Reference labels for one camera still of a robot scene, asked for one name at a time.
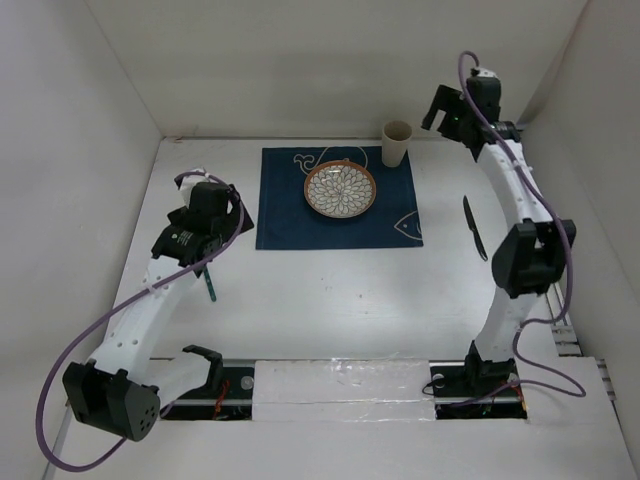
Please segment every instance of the dark blue cloth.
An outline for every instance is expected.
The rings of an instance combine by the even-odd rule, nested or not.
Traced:
[[[380,147],[263,148],[256,249],[421,247],[409,158],[388,168],[380,154]],[[371,173],[376,198],[357,217],[325,217],[307,203],[304,181],[315,166],[344,159]]]

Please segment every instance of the patterned plate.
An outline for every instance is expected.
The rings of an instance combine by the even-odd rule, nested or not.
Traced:
[[[348,160],[318,165],[304,182],[304,196],[317,212],[331,218],[360,215],[376,198],[371,174]]]

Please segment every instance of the beige cup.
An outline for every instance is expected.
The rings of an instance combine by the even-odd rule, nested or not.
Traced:
[[[411,126],[400,120],[385,124],[382,128],[382,163],[397,167],[402,162],[411,140]]]

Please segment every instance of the knife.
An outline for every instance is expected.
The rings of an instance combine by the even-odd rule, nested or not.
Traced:
[[[489,260],[489,257],[487,256],[487,251],[484,249],[482,239],[480,238],[480,232],[478,232],[478,227],[476,226],[476,221],[473,218],[473,212],[471,211],[471,206],[469,205],[469,199],[466,195],[462,199],[462,207],[464,208],[464,216],[467,219],[469,230],[473,232],[473,241],[476,243],[476,249],[480,254],[480,258],[482,258],[486,262],[487,260]]]

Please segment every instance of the white wall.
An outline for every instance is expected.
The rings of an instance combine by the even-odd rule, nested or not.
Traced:
[[[0,478],[39,479],[42,381],[113,301],[160,134],[82,0],[1,1],[0,65]]]
[[[524,136],[546,196],[578,228],[572,320],[604,358],[640,467],[640,3],[592,0]]]
[[[585,0],[88,4],[166,135],[371,137],[418,126],[465,49],[500,73],[517,120]]]

